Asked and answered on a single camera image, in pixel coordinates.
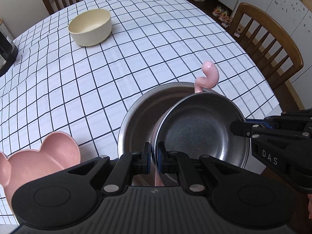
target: screw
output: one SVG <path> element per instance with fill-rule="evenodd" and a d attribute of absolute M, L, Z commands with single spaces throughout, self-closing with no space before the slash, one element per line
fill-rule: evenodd
<path fill-rule="evenodd" d="M 119 186 L 118 185 L 106 185 L 104 187 L 104 191 L 105 192 L 117 192 L 119 190 Z"/>
<path fill-rule="evenodd" d="M 200 184 L 193 184 L 189 187 L 192 192 L 202 192 L 205 190 L 205 187 Z"/>

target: stainless steel bowl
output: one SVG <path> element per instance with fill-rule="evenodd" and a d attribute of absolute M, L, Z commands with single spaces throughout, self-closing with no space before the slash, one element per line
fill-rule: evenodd
<path fill-rule="evenodd" d="M 208 154 L 244 168 L 249 155 L 249 139 L 234 136 L 230 124 L 245 118 L 228 98 L 216 92 L 186 96 L 172 106 L 156 123 L 152 136 L 152 155 L 156 166 L 157 146 L 165 142 L 167 151 L 182 151 L 198 159 Z M 160 175 L 167 186 L 177 184 L 174 174 Z"/>
<path fill-rule="evenodd" d="M 181 99 L 193 93 L 193 83 L 179 82 L 158 86 L 141 96 L 129 109 L 122 122 L 118 138 L 118 155 L 121 156 L 125 152 L 141 151 L 144 143 L 151 141 L 152 131 L 159 118 Z M 245 150 L 248 152 L 249 140 L 245 139 L 245 141 Z M 227 161 L 226 155 L 225 152 L 223 157 L 225 161 Z M 240 164 L 231 163 L 244 168 L 246 161 L 239 161 Z M 153 186 L 154 179 L 155 166 L 152 165 L 151 173 L 136 175 L 133 184 Z"/>

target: bear-shaped bowl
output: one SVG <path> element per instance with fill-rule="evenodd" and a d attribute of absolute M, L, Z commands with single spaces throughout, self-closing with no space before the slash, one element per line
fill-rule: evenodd
<path fill-rule="evenodd" d="M 9 157 L 0 152 L 0 184 L 11 207 L 14 192 L 35 179 L 53 174 L 80 163 L 79 147 L 67 133 L 48 134 L 40 149 L 23 149 Z"/>

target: checkered tablecloth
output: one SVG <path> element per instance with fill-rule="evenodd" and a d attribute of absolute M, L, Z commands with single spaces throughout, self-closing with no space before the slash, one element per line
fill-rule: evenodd
<path fill-rule="evenodd" d="M 112 34 L 80 47 L 67 26 L 82 12 L 104 8 Z M 39 22 L 15 40 L 19 53 L 0 78 L 0 150 L 39 149 L 52 131 L 70 134 L 82 160 L 114 159 L 121 122 L 148 90 L 194 82 L 215 62 L 225 95 L 245 117 L 264 118 L 278 105 L 262 74 L 235 40 L 186 0 L 85 0 Z M 16 224 L 0 190 L 0 224 Z"/>

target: pink toy snake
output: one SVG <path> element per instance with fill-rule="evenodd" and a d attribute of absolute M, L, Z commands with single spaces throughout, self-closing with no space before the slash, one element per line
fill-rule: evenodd
<path fill-rule="evenodd" d="M 219 71 L 211 61 L 205 61 L 202 65 L 202 72 L 206 77 L 200 76 L 195 80 L 195 93 L 202 92 L 202 88 L 212 89 L 219 82 Z"/>

